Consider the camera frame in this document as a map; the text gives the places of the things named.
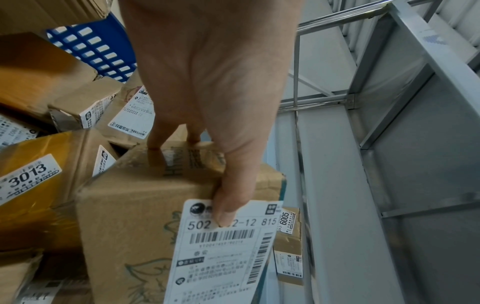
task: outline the stack of packages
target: stack of packages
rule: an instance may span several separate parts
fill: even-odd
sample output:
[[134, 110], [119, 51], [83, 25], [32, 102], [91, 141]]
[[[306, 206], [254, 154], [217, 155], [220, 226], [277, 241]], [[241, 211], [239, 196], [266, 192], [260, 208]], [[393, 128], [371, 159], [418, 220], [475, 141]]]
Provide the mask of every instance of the stack of packages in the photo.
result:
[[0, 5], [13, 16], [0, 35], [15, 33], [0, 36], [2, 303], [259, 302], [285, 177], [263, 164], [254, 201], [219, 227], [226, 163], [214, 143], [187, 143], [180, 126], [147, 149], [155, 113], [137, 71], [125, 84], [100, 78], [17, 34], [104, 18], [109, 2], [36, 1], [40, 24], [15, 15], [24, 2]]

